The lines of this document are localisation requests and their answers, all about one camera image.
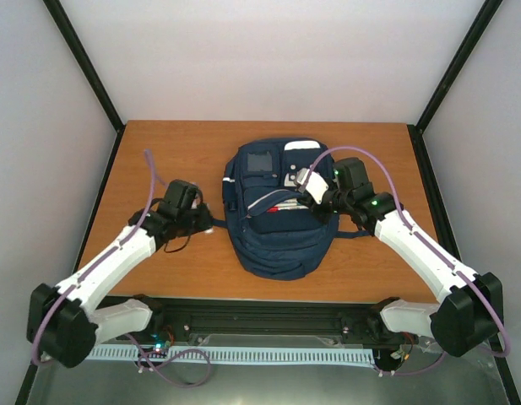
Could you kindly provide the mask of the red white marker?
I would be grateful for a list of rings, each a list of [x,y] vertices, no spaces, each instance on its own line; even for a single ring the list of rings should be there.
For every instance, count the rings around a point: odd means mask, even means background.
[[[280,211],[290,211],[290,210],[300,210],[300,209],[307,209],[306,206],[303,206],[298,203],[294,204],[277,204],[273,206],[272,208],[269,208],[267,210],[268,213],[275,213]]]

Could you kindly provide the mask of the navy blue student backpack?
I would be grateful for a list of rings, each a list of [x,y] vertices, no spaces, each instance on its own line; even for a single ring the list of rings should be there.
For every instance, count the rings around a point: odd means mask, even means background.
[[[266,138],[242,145],[226,164],[222,178],[224,219],[242,267],[260,278],[291,281],[315,271],[334,239],[366,236],[365,230],[339,230],[339,215],[319,222],[307,209],[268,213],[277,204],[298,203],[297,172],[315,159],[324,178],[334,160],[327,146],[312,138]]]

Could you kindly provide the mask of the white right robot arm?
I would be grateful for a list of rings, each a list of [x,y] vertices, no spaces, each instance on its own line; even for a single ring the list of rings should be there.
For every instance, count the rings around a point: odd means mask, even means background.
[[[504,347],[498,356],[509,354],[500,280],[478,274],[442,248],[402,208],[395,191],[375,192],[360,159],[336,162],[329,178],[311,165],[300,171],[296,183],[313,208],[350,216],[359,229],[397,253],[433,293],[435,304],[402,299],[383,304],[379,317],[388,331],[432,338],[454,357],[501,335]]]

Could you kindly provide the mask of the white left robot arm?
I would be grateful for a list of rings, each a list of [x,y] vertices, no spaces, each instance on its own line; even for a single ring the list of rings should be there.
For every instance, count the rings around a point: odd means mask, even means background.
[[[166,319],[150,299],[137,295],[105,308],[100,303],[137,265],[170,240],[188,239],[212,226],[199,187],[183,180],[171,181],[166,194],[149,200],[88,264],[55,286],[42,283],[33,290],[27,322],[33,364],[55,360],[73,368],[95,346],[121,335],[139,332],[150,340],[159,338],[166,329]]]

